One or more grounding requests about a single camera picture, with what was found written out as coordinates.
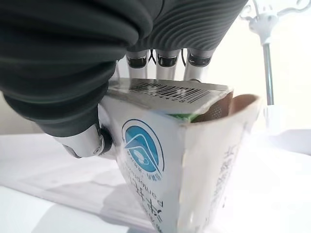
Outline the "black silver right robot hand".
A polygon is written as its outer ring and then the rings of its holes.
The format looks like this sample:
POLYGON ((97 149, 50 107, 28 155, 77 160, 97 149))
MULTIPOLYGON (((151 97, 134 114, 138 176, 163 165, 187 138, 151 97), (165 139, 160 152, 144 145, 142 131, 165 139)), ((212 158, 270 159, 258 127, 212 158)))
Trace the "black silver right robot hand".
POLYGON ((168 75, 180 50, 205 67, 244 0, 3 0, 0 90, 8 105, 76 158, 111 149, 98 104, 117 61, 168 75))

